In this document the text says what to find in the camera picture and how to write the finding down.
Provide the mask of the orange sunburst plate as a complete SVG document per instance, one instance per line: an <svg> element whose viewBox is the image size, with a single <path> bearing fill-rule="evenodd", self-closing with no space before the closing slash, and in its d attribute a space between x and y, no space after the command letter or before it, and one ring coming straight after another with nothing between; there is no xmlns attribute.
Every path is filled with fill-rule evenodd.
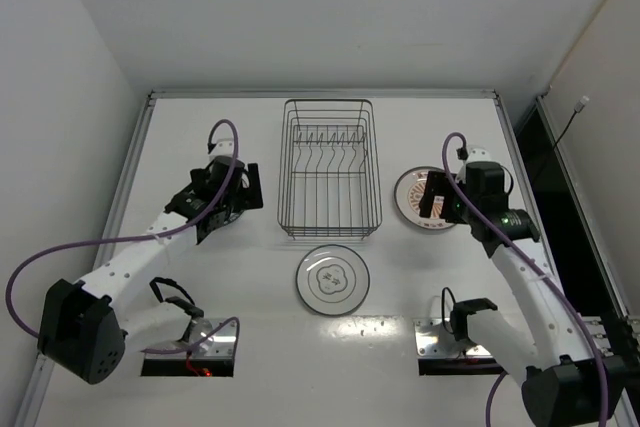
<svg viewBox="0 0 640 427"><path fill-rule="evenodd" d="M426 181L434 171L443 173L441 168L419 166L409 169L397 180L394 186L394 205L401 217L414 227L430 230L445 231L454 227L453 223L445 222L441 218L445 197L436 195L428 217L420 216L420 202L423 198Z"/></svg>

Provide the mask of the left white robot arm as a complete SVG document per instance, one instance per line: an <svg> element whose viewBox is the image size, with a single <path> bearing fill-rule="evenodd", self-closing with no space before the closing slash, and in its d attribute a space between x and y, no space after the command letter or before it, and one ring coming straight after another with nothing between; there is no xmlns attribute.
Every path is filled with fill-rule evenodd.
<svg viewBox="0 0 640 427"><path fill-rule="evenodd" d="M166 205L140 241L131 241L103 266L74 283L49 288L38 349L90 385L110 376L125 354L188 340L203 311L193 302L167 297L136 314L128 308L137 295L176 261L230 218L260 209L259 167L216 156L190 173L190 183Z"/></svg>

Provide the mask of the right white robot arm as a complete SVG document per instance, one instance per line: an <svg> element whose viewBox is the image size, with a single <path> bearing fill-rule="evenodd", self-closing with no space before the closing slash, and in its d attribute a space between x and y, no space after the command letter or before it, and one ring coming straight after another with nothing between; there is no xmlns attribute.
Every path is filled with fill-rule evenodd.
<svg viewBox="0 0 640 427"><path fill-rule="evenodd" d="M519 385L534 425L603 426L623 389L623 362L601 354L547 267L538 229L526 211L510 208L504 184L503 168L491 161L466 162L457 177L434 171L426 178L421 216L431 214L441 198L441 219L470 227L509 285L529 329L522 334L493 301L476 298L454 304L452 335L493 355Z"/></svg>

